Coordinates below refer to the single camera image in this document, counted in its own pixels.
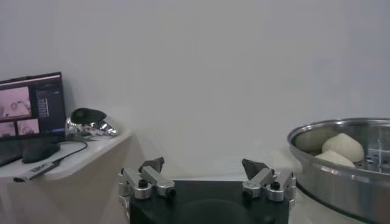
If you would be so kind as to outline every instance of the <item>image on screen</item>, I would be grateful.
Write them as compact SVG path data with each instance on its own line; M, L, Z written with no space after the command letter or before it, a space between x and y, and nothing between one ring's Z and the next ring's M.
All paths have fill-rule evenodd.
M13 122L0 123L0 137L15 136L15 125Z
M31 116L29 88L0 91L0 121Z
M38 119L18 121L19 135L34 135L39 134Z

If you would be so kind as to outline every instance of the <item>laptop screen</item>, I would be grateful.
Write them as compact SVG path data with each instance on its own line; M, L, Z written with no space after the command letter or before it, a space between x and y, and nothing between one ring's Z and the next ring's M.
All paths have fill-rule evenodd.
M0 140L65 133L60 72L0 82Z

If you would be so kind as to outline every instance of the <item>white backdrop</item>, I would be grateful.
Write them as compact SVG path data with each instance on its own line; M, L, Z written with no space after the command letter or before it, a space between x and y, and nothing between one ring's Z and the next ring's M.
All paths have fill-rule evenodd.
M389 9L387 0L2 0L0 76L62 71L68 111L98 108L130 125L138 156L164 156L170 176L241 174L243 157L291 168L294 127L389 116Z

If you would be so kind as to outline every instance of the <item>black base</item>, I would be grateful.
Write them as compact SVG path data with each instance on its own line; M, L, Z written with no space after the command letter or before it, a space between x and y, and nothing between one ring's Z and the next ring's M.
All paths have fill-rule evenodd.
M171 200L131 198L131 224L286 224L289 202L243 200L240 181L175 181Z

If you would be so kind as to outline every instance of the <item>computer mouse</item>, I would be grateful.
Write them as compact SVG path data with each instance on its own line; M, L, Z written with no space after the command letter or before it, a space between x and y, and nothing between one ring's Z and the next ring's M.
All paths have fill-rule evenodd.
M37 144L26 147L23 151L23 163L35 163L44 160L60 150L58 144Z

